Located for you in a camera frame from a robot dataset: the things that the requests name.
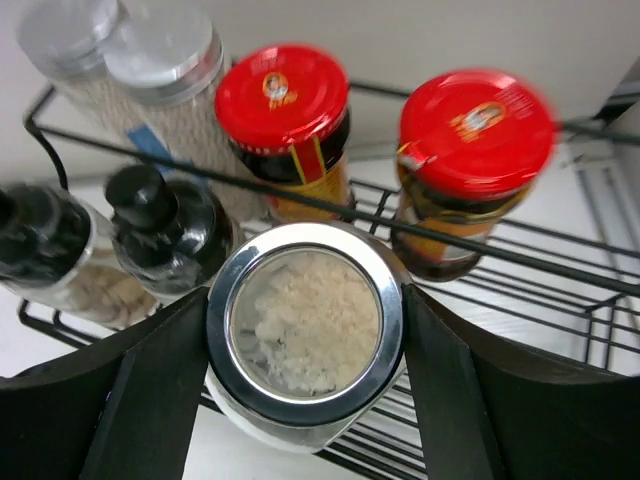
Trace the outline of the black-capped brown spice bottle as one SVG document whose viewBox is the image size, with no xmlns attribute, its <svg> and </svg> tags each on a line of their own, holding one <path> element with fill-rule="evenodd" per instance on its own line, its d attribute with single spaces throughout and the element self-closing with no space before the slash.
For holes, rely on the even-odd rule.
<svg viewBox="0 0 640 480">
<path fill-rule="evenodd" d="M 50 186 L 1 189 L 1 285 L 29 301 L 111 328 L 145 319 L 158 304 L 120 266 L 109 220 Z"/>
</svg>

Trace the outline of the silver-capped blue-label shaker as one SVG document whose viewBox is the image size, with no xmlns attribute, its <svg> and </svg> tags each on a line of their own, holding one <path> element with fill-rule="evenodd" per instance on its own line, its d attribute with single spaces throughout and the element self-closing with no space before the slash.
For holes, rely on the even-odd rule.
<svg viewBox="0 0 640 480">
<path fill-rule="evenodd" d="M 133 148 L 131 134 L 143 122 L 104 61 L 106 47 L 125 18 L 119 1 L 37 1 L 23 14 L 17 42 L 81 114 Z"/>
<path fill-rule="evenodd" d="M 130 1 L 104 53 L 143 127 L 135 145 L 201 170 L 252 179 L 214 112 L 228 70 L 209 13 L 191 1 Z"/>
</svg>

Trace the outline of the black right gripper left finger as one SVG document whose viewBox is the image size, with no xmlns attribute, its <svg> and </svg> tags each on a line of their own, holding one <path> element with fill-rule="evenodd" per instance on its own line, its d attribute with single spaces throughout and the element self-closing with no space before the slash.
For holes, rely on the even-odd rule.
<svg viewBox="0 0 640 480">
<path fill-rule="evenodd" d="M 4 479 L 179 479 L 207 354 L 199 289 L 1 380 Z"/>
</svg>

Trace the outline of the black-capped white powder bottle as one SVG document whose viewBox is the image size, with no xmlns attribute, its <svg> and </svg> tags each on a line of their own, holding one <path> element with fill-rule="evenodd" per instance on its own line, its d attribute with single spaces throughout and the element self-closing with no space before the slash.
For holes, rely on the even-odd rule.
<svg viewBox="0 0 640 480">
<path fill-rule="evenodd" d="M 189 177 L 128 166 L 108 179 L 104 195 L 120 265 L 164 306 L 211 285 L 245 242 L 218 197 Z"/>
</svg>

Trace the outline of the red-lid brown sauce jar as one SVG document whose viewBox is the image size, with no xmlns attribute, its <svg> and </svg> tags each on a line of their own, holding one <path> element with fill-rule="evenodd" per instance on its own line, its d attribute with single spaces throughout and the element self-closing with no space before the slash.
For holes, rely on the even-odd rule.
<svg viewBox="0 0 640 480">
<path fill-rule="evenodd" d="M 426 81 L 399 120 L 395 220 L 485 243 L 535 185 L 555 137 L 549 108 L 513 74 L 466 68 Z"/>
</svg>

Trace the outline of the clear glass jar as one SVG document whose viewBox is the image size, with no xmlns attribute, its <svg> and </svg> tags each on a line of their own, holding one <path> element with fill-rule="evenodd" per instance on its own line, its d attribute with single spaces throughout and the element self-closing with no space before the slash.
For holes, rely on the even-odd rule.
<svg viewBox="0 0 640 480">
<path fill-rule="evenodd" d="M 255 235 L 209 291 L 209 394 L 258 441 L 324 449 L 404 373 L 410 281 L 384 243 L 343 222 Z"/>
</svg>

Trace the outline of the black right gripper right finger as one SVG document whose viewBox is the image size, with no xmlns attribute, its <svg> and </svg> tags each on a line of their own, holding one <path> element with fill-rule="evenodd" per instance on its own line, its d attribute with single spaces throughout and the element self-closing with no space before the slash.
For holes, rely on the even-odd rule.
<svg viewBox="0 0 640 480">
<path fill-rule="evenodd" d="M 431 479 L 635 479 L 639 380 L 494 335 L 403 289 Z"/>
</svg>

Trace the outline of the red-capped dark sauce bottle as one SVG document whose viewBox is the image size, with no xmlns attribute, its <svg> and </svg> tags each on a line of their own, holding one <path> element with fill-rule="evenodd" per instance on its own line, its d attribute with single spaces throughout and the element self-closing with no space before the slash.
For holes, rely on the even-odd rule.
<svg viewBox="0 0 640 480">
<path fill-rule="evenodd" d="M 236 63 L 213 106 L 231 149 L 258 180 L 351 208 L 351 129 L 343 66 L 313 46 L 263 47 Z"/>
</svg>

